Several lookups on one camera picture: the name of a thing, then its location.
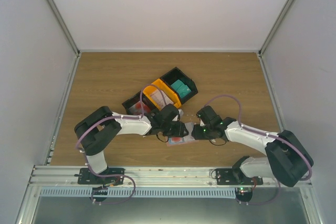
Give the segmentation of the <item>red circle credit card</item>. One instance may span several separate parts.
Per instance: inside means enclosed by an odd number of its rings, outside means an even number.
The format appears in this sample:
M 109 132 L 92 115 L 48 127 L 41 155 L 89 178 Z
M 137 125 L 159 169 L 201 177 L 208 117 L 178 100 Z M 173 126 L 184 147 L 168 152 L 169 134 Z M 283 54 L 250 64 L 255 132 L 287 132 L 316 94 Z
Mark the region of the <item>red circle credit card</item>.
M 183 143 L 184 139 L 182 137 L 172 137 L 170 138 L 170 143 L 171 144 L 179 144 L 179 143 Z

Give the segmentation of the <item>pink leather card holder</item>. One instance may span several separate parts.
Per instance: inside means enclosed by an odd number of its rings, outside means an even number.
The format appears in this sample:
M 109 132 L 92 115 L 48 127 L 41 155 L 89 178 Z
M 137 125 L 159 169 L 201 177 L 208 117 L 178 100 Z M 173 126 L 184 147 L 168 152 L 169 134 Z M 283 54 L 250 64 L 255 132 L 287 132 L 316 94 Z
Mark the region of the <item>pink leather card holder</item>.
M 169 137 L 166 145 L 167 146 L 177 146 L 177 145 L 191 144 L 191 143 L 198 142 L 198 140 L 192 137 L 192 131 L 194 129 L 194 125 L 195 124 L 193 122 L 185 123 L 186 129 L 188 131 L 188 135 L 184 137 Z

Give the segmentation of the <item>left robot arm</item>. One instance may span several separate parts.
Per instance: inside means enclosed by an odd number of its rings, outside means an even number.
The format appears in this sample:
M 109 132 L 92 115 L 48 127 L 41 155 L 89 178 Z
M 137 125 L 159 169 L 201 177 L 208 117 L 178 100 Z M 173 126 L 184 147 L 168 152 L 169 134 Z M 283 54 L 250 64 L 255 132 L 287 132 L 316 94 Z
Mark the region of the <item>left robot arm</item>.
M 189 131 L 180 117 L 179 109 L 171 104 L 160 111 L 143 112 L 140 115 L 119 114 L 102 106 L 75 126 L 74 132 L 78 139 L 76 149 L 85 157 L 90 178 L 96 184 L 103 184 L 110 176 L 104 149 L 116 136 L 162 133 L 168 138 L 185 137 Z

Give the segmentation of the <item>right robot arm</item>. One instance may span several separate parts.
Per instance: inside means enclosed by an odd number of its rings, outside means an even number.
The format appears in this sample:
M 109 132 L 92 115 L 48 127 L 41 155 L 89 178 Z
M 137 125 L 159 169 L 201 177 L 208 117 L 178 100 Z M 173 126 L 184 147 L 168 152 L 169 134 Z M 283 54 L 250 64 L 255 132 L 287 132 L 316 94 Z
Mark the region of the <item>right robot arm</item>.
M 221 138 L 226 142 L 246 145 L 263 153 L 265 158 L 243 158 L 236 163 L 233 180 L 240 185 L 252 177 L 274 178 L 287 187 L 310 179 L 313 159 L 291 131 L 266 132 L 247 127 L 238 120 L 222 119 L 209 105 L 197 112 L 200 124 L 195 124 L 192 137 L 196 140 Z

